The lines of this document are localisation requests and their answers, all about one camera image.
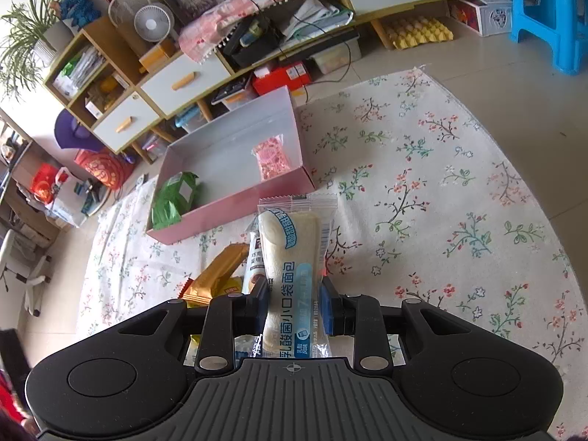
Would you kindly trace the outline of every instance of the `tile floor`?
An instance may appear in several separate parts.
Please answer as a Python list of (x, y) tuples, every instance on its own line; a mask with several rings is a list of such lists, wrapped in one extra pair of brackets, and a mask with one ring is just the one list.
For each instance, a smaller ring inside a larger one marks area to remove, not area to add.
[[(425, 64), (480, 120), (533, 190), (588, 294), (588, 71), (574, 78), (558, 73), (551, 66), (551, 50), (539, 40), (517, 45), (508, 35), (480, 38), (454, 21), (446, 23), (455, 41), (405, 51), (387, 51), (375, 38), (362, 38), (364, 57), (341, 82), (308, 87), (310, 100)], [(344, 72), (323, 79), (338, 80)], [(304, 104), (305, 98), (296, 101)], [(141, 166), (134, 176), (157, 174), (158, 168), (158, 163)], [(125, 193), (133, 184), (126, 184)], [(90, 219), (81, 229), (61, 234), (49, 252), (52, 283), (42, 315), (29, 318), (23, 337), (33, 365), (76, 341), (79, 295), (95, 230), (96, 220)]]

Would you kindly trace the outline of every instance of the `blue plastic stool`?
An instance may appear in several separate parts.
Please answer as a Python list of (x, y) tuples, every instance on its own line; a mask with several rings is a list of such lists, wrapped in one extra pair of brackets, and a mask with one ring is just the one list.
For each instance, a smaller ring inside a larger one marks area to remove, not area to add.
[(524, 0), (513, 0), (513, 28), (510, 38), (518, 43), (521, 30), (549, 43), (553, 65), (562, 73), (577, 75), (580, 59), (588, 44), (588, 27), (578, 21), (576, 0), (541, 0), (527, 7)]

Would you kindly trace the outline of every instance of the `cabinet leg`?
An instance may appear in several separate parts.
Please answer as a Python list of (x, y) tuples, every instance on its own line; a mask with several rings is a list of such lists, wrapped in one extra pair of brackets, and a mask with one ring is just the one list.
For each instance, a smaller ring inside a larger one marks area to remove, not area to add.
[(212, 117), (211, 108), (208, 107), (208, 103), (206, 102), (206, 100), (199, 99), (196, 101), (196, 103), (198, 104), (198, 107), (200, 108), (200, 111), (202, 112), (202, 116), (207, 118), (208, 122), (212, 121), (214, 118)]
[(151, 160), (151, 158), (149, 157), (149, 154), (147, 153), (146, 150), (144, 150), (137, 141), (134, 141), (130, 144), (130, 147), (132, 147), (134, 150), (137, 151), (137, 154), (139, 154), (139, 156), (141, 156), (141, 159), (143, 159), (146, 163), (148, 163), (150, 166), (153, 164), (153, 161)]
[(370, 23), (372, 24), (372, 27), (375, 29), (378, 38), (380, 38), (381, 43), (384, 45), (384, 48), (386, 48), (387, 50), (391, 50), (393, 48), (392, 42), (390, 41), (390, 38), (388, 37), (386, 30), (381, 25), (381, 21), (376, 18), (375, 20), (370, 21)]
[(155, 126), (154, 128), (151, 128), (151, 132), (153, 134), (158, 135), (161, 139), (165, 139), (167, 142), (169, 142), (170, 144), (172, 142), (175, 142), (178, 140), (177, 137), (172, 136), (169, 132), (164, 131), (163, 129), (161, 129), (158, 126)]

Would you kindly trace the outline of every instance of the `green snack package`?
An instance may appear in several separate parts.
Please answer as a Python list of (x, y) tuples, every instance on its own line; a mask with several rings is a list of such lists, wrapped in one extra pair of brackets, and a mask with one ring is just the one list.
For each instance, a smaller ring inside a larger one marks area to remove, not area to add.
[(201, 193), (201, 182), (192, 172), (178, 172), (155, 194), (151, 222), (156, 230), (181, 221), (182, 215), (194, 209)]

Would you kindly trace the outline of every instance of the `blue label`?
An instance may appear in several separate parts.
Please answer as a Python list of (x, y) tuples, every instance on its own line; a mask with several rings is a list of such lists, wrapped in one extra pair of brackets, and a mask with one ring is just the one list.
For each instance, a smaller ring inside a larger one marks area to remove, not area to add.
[(311, 320), (312, 320), (312, 265), (301, 263), (294, 275), (294, 300), (296, 302), (294, 320), (294, 357), (310, 358)]
[(280, 225), (284, 229), (284, 234), (286, 234), (286, 248), (291, 248), (296, 245), (296, 228), (294, 227), (294, 223), (292, 222), (290, 216), (282, 209), (268, 210), (277, 217)]

